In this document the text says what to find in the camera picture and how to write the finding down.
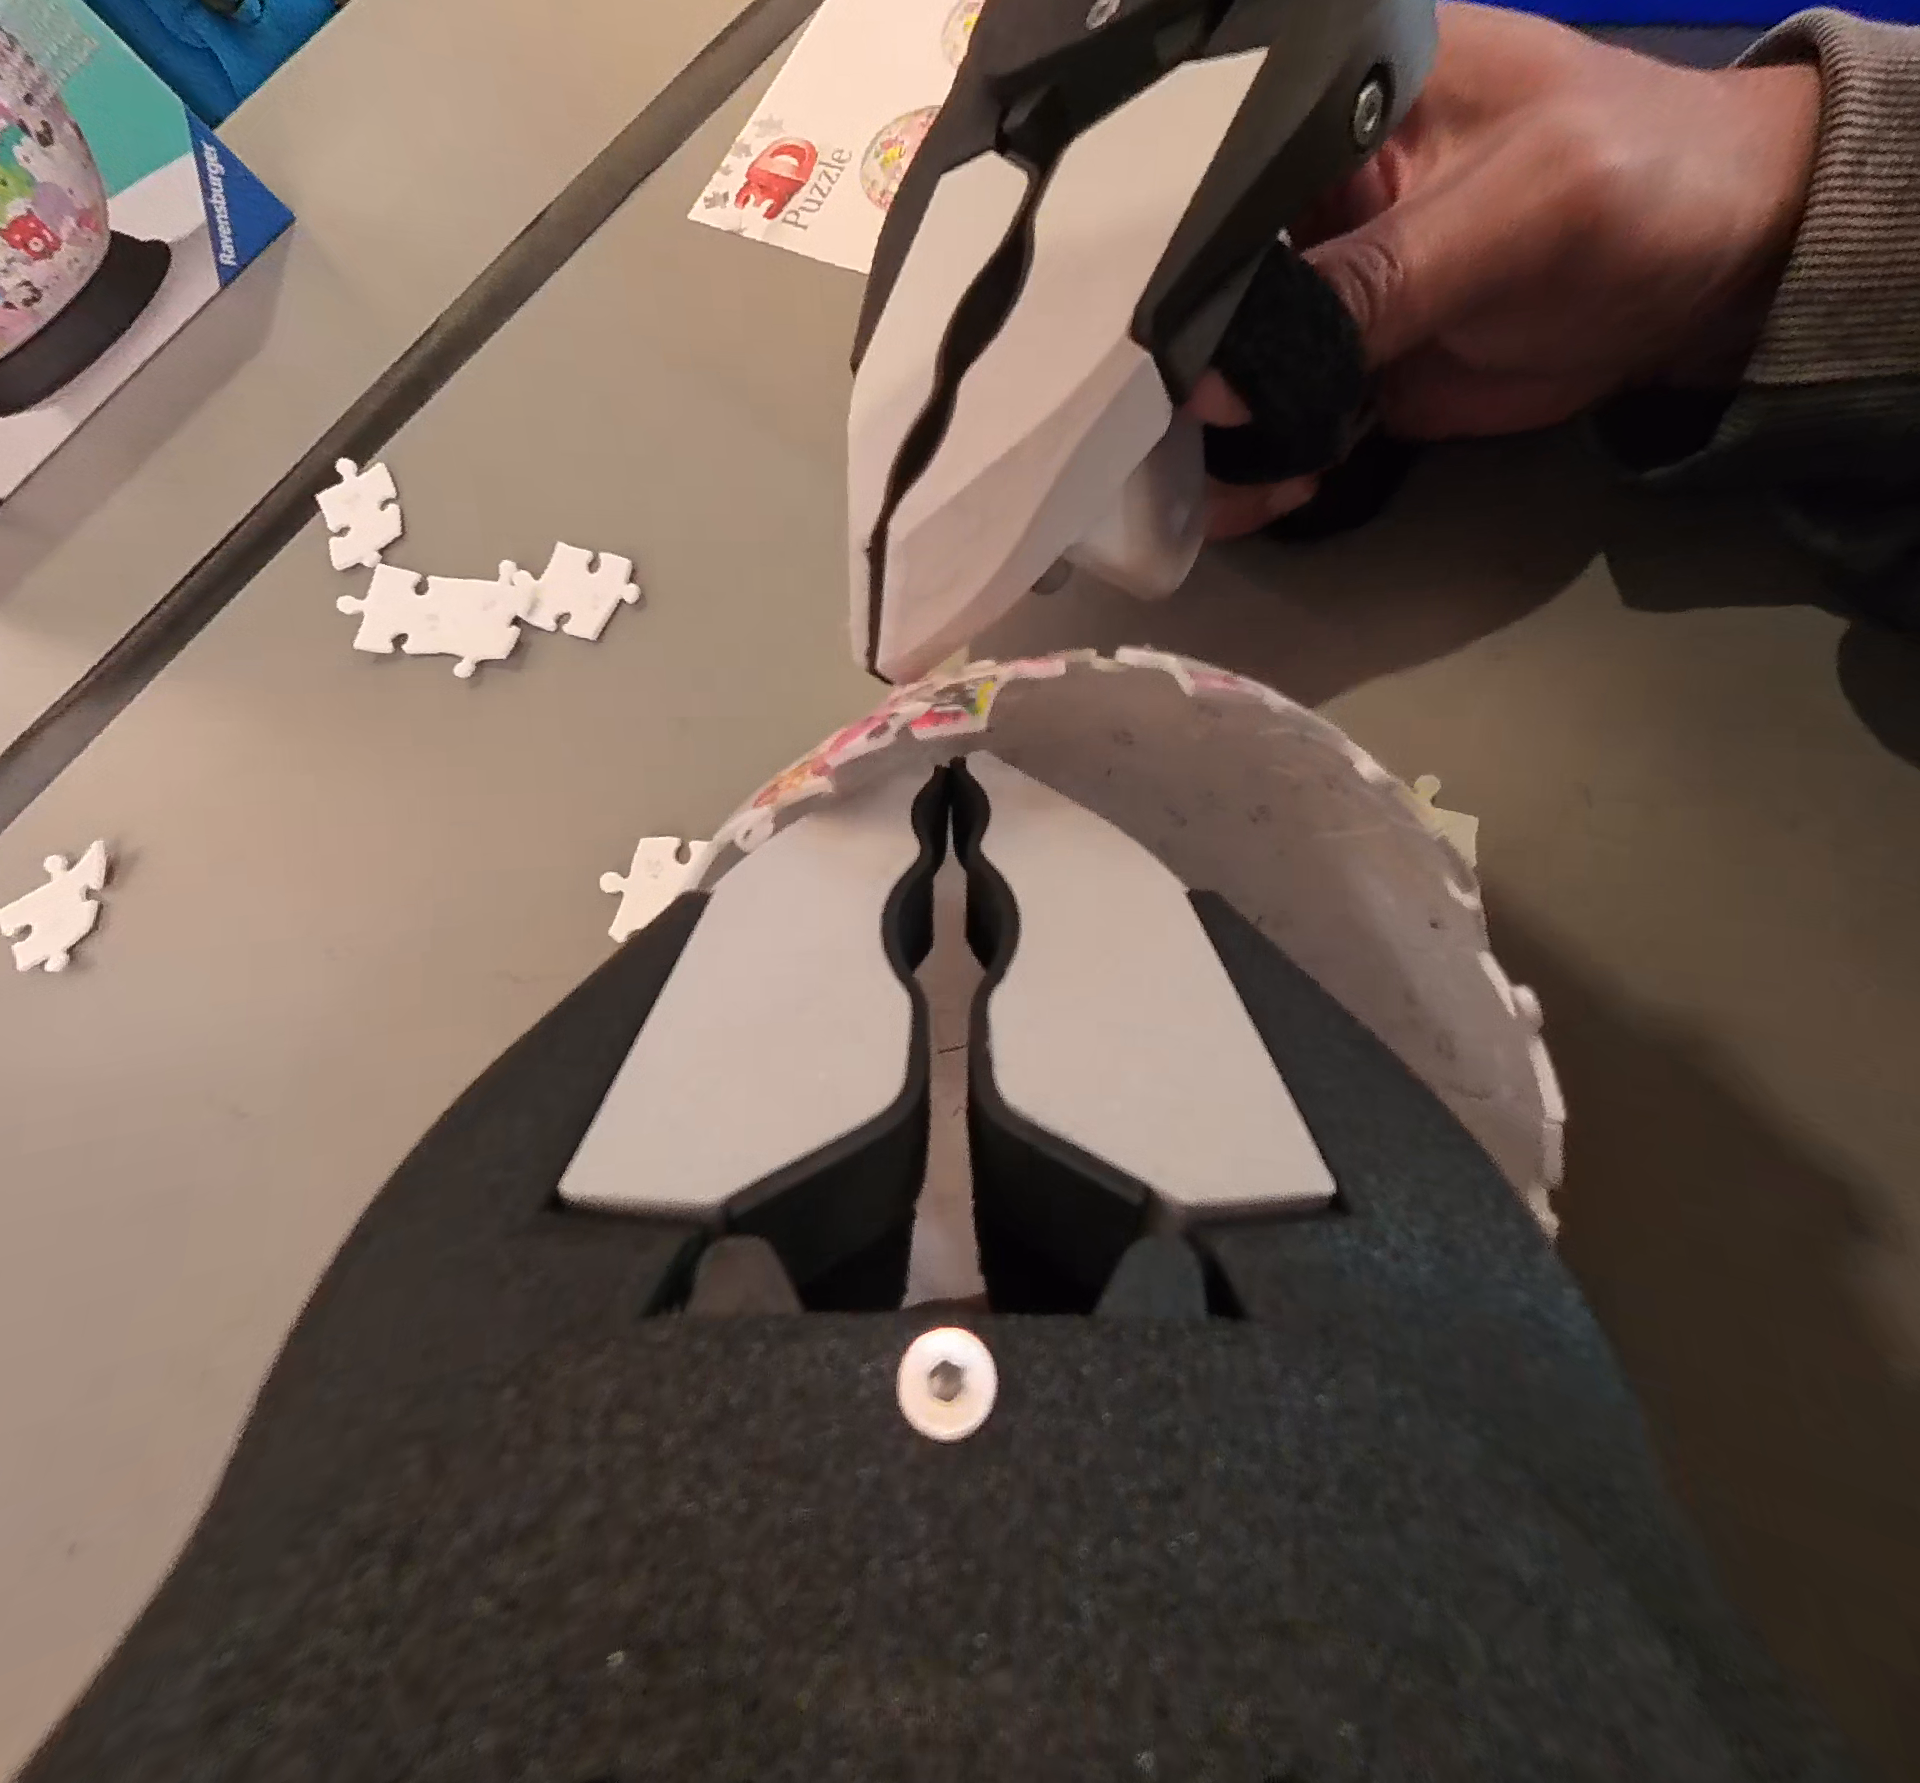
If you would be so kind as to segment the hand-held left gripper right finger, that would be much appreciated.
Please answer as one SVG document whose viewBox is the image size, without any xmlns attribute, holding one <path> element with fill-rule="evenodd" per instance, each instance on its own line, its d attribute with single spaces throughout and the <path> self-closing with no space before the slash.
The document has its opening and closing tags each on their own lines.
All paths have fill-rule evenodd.
<svg viewBox="0 0 1920 1783">
<path fill-rule="evenodd" d="M 1186 882 L 996 756 L 954 766 L 980 968 L 969 1150 L 1001 1312 L 1093 1312 L 1147 1236 L 1310 1218 L 1336 1180 Z"/>
</svg>

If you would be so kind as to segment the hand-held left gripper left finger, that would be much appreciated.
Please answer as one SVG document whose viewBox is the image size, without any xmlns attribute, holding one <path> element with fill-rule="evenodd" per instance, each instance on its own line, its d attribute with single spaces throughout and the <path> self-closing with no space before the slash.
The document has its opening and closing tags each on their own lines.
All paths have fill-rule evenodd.
<svg viewBox="0 0 1920 1783">
<path fill-rule="evenodd" d="M 771 1248 L 805 1308 L 896 1312 L 930 1154 L 919 972 L 949 766 L 758 816 L 717 852 L 678 952 L 558 1180 L 592 1220 Z"/>
</svg>

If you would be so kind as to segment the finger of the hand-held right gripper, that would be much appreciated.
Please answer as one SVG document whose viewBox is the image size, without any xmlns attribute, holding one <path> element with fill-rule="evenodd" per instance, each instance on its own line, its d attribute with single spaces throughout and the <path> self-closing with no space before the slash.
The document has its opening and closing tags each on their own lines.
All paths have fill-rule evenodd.
<svg viewBox="0 0 1920 1783">
<path fill-rule="evenodd" d="M 959 309 L 941 393 L 888 485 L 888 527 L 907 529 L 907 485 L 956 443 L 978 393 L 1038 489 L 1038 580 L 1056 564 L 1137 596 L 1169 596 L 1190 572 L 1204 501 L 1199 427 L 1140 343 L 1134 321 L 1227 131 L 1268 53 L 1192 63 L 1098 121 L 1034 183 L 1020 253 L 1004 247 Z M 909 684 L 930 666 L 875 666 Z"/>
<path fill-rule="evenodd" d="M 935 427 L 930 469 L 907 485 L 902 539 L 891 529 L 891 483 L 942 391 L 959 309 L 1004 247 L 1020 253 L 1034 183 L 1015 163 L 967 163 L 939 179 L 854 373 L 846 547 L 861 666 L 930 666 L 1041 578 L 1041 491 L 1009 431 L 987 423 L 980 393 L 959 405 L 951 449 L 949 427 Z"/>
</svg>

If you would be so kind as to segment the white puzzle piece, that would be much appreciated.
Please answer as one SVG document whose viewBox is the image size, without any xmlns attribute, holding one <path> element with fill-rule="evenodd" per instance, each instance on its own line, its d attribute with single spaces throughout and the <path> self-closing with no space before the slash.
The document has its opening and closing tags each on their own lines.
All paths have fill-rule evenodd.
<svg viewBox="0 0 1920 1783">
<path fill-rule="evenodd" d="M 328 562 L 337 574 L 372 570 L 405 535 L 399 485 L 386 463 L 334 463 L 334 483 L 314 495 L 325 523 Z"/>
<path fill-rule="evenodd" d="M 646 836 L 623 870 L 599 876 L 599 890 L 614 900 L 606 936 L 624 944 L 651 926 L 678 896 L 701 888 L 717 844 L 699 838 Z"/>
<path fill-rule="evenodd" d="M 614 612 L 644 600 L 635 562 L 606 550 L 557 543 L 540 574 L 510 574 L 517 620 L 531 630 L 597 642 Z"/>
<path fill-rule="evenodd" d="M 97 930 L 112 876 L 108 840 L 92 840 L 79 858 L 50 854 L 42 882 L 2 906 L 2 938 L 18 974 L 56 976 Z"/>
</svg>

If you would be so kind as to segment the partly built puzzle ball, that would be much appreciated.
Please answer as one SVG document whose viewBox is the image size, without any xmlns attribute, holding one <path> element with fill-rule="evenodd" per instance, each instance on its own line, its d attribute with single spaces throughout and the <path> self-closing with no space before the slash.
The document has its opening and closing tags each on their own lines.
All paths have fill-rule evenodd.
<svg viewBox="0 0 1920 1783">
<path fill-rule="evenodd" d="M 781 770 L 693 882 L 713 888 L 888 774 L 978 752 L 1230 902 L 1438 1096 L 1559 1238 L 1569 1106 L 1540 1000 L 1495 954 L 1477 860 L 1427 784 L 1247 676 L 1144 646 L 949 662 Z"/>
</svg>

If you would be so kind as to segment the person's right forearm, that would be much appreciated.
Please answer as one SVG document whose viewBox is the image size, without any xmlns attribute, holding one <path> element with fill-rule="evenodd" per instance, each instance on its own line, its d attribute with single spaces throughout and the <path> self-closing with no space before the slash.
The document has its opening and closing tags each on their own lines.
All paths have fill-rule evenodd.
<svg viewBox="0 0 1920 1783">
<path fill-rule="evenodd" d="M 1594 425 L 1648 495 L 1741 497 L 1850 616 L 1846 698 L 1916 762 L 1919 47 L 1916 27 L 1813 11 L 1741 57 L 1813 69 L 1821 125 L 1807 209 L 1758 343 L 1731 391 L 1646 391 Z"/>
</svg>

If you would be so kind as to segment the puzzle instruction sheet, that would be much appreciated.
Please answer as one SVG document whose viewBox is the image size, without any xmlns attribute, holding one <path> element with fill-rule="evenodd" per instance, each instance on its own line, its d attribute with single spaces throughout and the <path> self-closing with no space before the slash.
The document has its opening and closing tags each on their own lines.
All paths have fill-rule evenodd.
<svg viewBox="0 0 1920 1783">
<path fill-rule="evenodd" d="M 987 0 L 825 0 L 687 219 L 866 275 Z"/>
</svg>

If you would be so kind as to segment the joined white puzzle pieces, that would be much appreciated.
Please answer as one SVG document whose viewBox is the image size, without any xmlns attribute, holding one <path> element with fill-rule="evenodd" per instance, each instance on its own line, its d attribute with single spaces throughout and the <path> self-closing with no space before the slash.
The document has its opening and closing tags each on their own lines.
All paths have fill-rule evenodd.
<svg viewBox="0 0 1920 1783">
<path fill-rule="evenodd" d="M 492 578 L 445 578 L 379 564 L 363 596 L 337 608 L 357 618 L 353 648 L 370 654 L 442 656 L 471 680 L 479 666 L 508 660 L 533 616 L 539 578 L 506 562 Z"/>
</svg>

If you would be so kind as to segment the colourful puzzle box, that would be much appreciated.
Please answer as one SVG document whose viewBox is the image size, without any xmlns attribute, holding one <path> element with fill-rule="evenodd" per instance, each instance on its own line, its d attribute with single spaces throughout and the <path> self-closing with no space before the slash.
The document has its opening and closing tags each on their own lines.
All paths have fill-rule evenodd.
<svg viewBox="0 0 1920 1783">
<path fill-rule="evenodd" d="M 2 499 L 295 223 L 84 0 L 2 0 Z"/>
</svg>

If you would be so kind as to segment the person's right hand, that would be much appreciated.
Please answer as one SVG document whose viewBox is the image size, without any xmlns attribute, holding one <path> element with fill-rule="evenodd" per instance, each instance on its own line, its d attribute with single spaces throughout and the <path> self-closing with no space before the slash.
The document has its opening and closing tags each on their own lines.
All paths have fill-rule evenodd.
<svg viewBox="0 0 1920 1783">
<path fill-rule="evenodd" d="M 1412 445 L 1732 393 L 1809 213 L 1816 65 L 1681 69 L 1548 21 L 1438 17 L 1393 139 L 1294 229 Z"/>
</svg>

